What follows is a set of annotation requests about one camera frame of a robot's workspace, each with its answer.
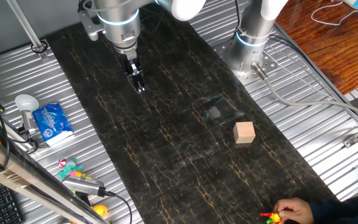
wooden block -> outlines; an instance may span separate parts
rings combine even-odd
[[[236,144],[251,143],[255,138],[253,122],[237,122],[233,129]]]

human hand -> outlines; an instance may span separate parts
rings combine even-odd
[[[281,217],[280,224],[286,220],[293,220],[300,224],[313,224],[313,214],[309,203],[299,198],[281,199],[273,208],[273,213],[278,213]]]

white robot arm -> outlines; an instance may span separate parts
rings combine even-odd
[[[136,54],[137,37],[140,34],[139,8],[157,3],[180,21],[188,21],[203,8],[206,0],[93,0],[95,9],[87,9],[82,0],[78,14],[85,31],[93,41],[102,32],[118,53],[124,73],[132,78],[138,92],[145,91],[143,71]],[[100,24],[93,24],[87,11],[98,13]]]
[[[95,9],[87,9],[82,0],[78,10],[85,31],[91,40],[98,39],[102,32],[117,51],[121,67],[138,92],[145,90],[143,72],[136,54],[137,38],[140,34],[139,8],[157,3],[180,21],[195,17],[206,0],[92,0]],[[260,58],[263,46],[272,30],[275,20],[288,0],[253,0],[242,13],[238,41],[224,58],[233,70],[250,70],[250,65]],[[98,13],[100,24],[93,24],[87,11]]]

colorful toy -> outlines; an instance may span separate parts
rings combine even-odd
[[[69,172],[68,175],[75,175],[77,177],[85,177],[85,174],[82,174],[81,172],[78,172],[78,171],[75,171],[75,170]]]
[[[261,213],[260,216],[269,217],[267,224],[280,224],[281,217],[277,213]]]
[[[97,212],[101,217],[105,217],[107,215],[107,207],[104,205],[97,205],[92,207],[95,212]]]
[[[70,161],[67,161],[66,159],[59,159],[58,166],[65,168],[63,171],[57,173],[62,178],[62,180],[67,175],[69,175],[69,173],[71,173],[73,171],[80,171],[82,169],[82,167],[83,167],[82,165],[76,166],[76,164],[75,164],[76,160],[77,159],[72,159]]]

tissue pack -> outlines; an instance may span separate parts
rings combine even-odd
[[[36,109],[32,112],[32,116],[40,129],[42,138],[49,146],[73,134],[66,115],[58,103],[51,103]]]

